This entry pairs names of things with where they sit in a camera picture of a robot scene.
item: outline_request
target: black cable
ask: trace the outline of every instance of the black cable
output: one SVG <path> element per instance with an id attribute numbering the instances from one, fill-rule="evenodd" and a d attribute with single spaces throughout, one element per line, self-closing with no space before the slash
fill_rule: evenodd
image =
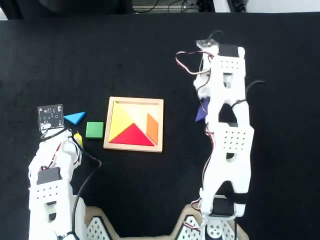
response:
<path id="1" fill-rule="evenodd" d="M 213 35 L 218 34 L 218 33 L 220 33 L 222 36 L 225 35 L 223 31 L 215 30 L 215 31 L 213 31 L 213 32 L 208 36 L 208 38 L 206 39 L 204 45 L 207 45 L 208 42 L 210 41 L 210 39 L 213 37 Z"/>
<path id="2" fill-rule="evenodd" d="M 235 217 L 234 218 L 234 240 L 237 240 L 237 233 L 238 233 L 238 231 L 237 231 L 237 218 Z"/>
<path id="3" fill-rule="evenodd" d="M 153 5 L 153 7 L 150 8 L 150 9 L 148 9 L 148 10 L 145 10 L 145 11 L 137 11 L 137 10 L 135 10 L 135 9 L 133 9 L 133 10 L 134 10 L 135 13 L 145 14 L 145 13 L 148 13 L 148 12 L 150 12 L 151 10 L 153 10 L 153 9 L 158 5 L 158 3 L 159 3 L 159 0 L 156 0 L 156 2 L 155 2 L 155 4 Z"/>
<path id="4" fill-rule="evenodd" d="M 255 84 L 264 84 L 266 83 L 266 81 L 263 81 L 263 80 L 255 80 L 253 82 L 251 82 L 246 88 L 245 88 L 245 98 L 247 98 L 247 93 L 249 91 L 249 89 L 255 85 Z"/>
<path id="5" fill-rule="evenodd" d="M 238 105 L 240 103 L 243 103 L 243 102 L 246 102 L 247 100 L 247 94 L 248 94 L 248 91 L 249 89 L 255 85 L 255 84 L 264 84 L 266 81 L 263 81 L 263 80 L 255 80 L 253 82 L 251 82 L 246 88 L 245 88 L 245 99 L 242 99 L 242 100 L 237 100 L 235 101 L 234 104 L 231 105 L 231 108 L 233 109 L 235 105 Z"/>
<path id="6" fill-rule="evenodd" d="M 171 2 L 171 3 L 168 5 L 168 13 L 169 13 L 169 8 L 171 7 L 171 5 L 172 5 L 172 4 L 175 4 L 175 3 L 177 3 L 177 2 L 180 2 L 180 1 L 182 1 L 182 0 L 176 0 L 176 1 Z"/>
<path id="7" fill-rule="evenodd" d="M 88 152 L 86 152 L 80 145 L 79 143 L 75 140 L 75 138 L 73 136 L 70 137 L 75 144 L 78 146 L 78 148 L 81 150 L 81 152 L 83 154 L 85 154 L 87 157 L 91 158 L 92 160 L 95 160 L 98 163 L 98 166 L 86 177 L 86 179 L 84 180 L 84 182 L 82 183 L 78 194 L 76 195 L 75 201 L 74 201 L 74 205 L 73 205 L 73 210 L 72 210 L 72 232 L 75 233 L 76 232 L 76 210 L 77 210 L 77 205 L 78 205 L 78 201 L 80 198 L 80 195 L 82 193 L 82 191 L 84 190 L 86 184 L 89 182 L 89 180 L 91 179 L 91 177 L 96 173 L 96 171 L 101 168 L 102 162 L 98 159 L 95 158 L 94 156 L 92 156 L 91 154 L 89 154 Z"/>
<path id="8" fill-rule="evenodd" d="M 40 138 L 41 138 L 42 141 L 46 141 L 46 140 L 48 140 L 48 139 L 52 139 L 52 138 L 55 137 L 55 136 L 58 136 L 59 134 L 63 133 L 63 132 L 64 132 L 65 130 L 67 130 L 67 129 L 68 129 L 68 128 L 63 128 L 62 130 L 56 132 L 55 134 L 53 134 L 53 135 L 51 135 L 51 136 L 48 136 L 48 137 L 45 137 L 46 134 L 48 133 L 48 130 L 50 130 L 50 128 L 48 128 L 48 129 L 44 132 L 44 134 L 41 135 Z"/>

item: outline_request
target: tabletop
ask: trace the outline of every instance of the tabletop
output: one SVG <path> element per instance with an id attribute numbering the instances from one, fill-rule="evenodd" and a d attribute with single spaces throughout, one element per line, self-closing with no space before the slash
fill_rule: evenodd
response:
<path id="1" fill-rule="evenodd" d="M 28 165 L 40 142 L 37 106 L 86 112 L 73 127 L 106 120 L 110 96 L 164 99 L 163 152 L 84 147 L 102 169 L 83 192 L 122 237 L 169 234 L 184 205 L 198 198 L 210 154 L 193 77 L 178 51 L 221 30 L 220 41 L 245 48 L 247 101 L 255 129 L 251 182 L 239 224 L 252 240 L 312 239 L 320 200 L 319 13 L 140 14 L 0 22 L 0 215 L 3 239 L 27 239 Z M 185 59 L 196 69 L 200 56 Z M 94 167 L 74 171 L 78 192 Z"/>

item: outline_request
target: yellow triangle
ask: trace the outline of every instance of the yellow triangle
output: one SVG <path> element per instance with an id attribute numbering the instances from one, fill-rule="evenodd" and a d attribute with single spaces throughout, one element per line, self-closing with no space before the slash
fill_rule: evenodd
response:
<path id="1" fill-rule="evenodd" d="M 109 142 L 133 123 L 134 121 L 123 108 L 117 102 L 113 102 Z"/>

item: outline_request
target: blue triangle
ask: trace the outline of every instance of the blue triangle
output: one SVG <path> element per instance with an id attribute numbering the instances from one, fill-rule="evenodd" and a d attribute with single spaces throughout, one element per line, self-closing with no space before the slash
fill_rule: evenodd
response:
<path id="1" fill-rule="evenodd" d="M 86 115 L 86 112 L 79 112 L 79 113 L 75 113 L 75 114 L 70 114 L 67 116 L 64 116 L 64 119 L 69 121 L 70 123 L 77 125 L 81 119 L 84 118 L 84 116 Z"/>

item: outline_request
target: white mount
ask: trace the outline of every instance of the white mount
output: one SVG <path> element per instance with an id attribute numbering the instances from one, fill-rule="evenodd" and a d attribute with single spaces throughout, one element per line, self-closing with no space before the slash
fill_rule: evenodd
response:
<path id="1" fill-rule="evenodd" d="M 203 178 L 203 188 L 200 189 L 200 210 L 205 220 L 212 217 L 213 202 L 217 190 L 225 181 L 231 181 L 235 193 L 247 193 L 251 177 L 250 152 L 254 129 L 250 126 L 249 106 L 246 101 L 234 105 L 237 101 L 245 100 L 245 50 L 237 48 L 238 57 L 219 55 L 218 44 L 203 47 L 198 41 L 198 47 L 203 53 L 203 70 L 210 74 L 198 74 L 193 82 L 200 99 L 210 97 L 205 122 L 213 138 L 213 151 Z M 237 126 L 219 122 L 219 113 L 223 104 L 232 108 L 237 120 Z M 227 159 L 227 153 L 234 154 Z M 234 214 L 222 217 L 232 220 L 241 217 L 245 212 L 245 204 L 234 203 Z"/>

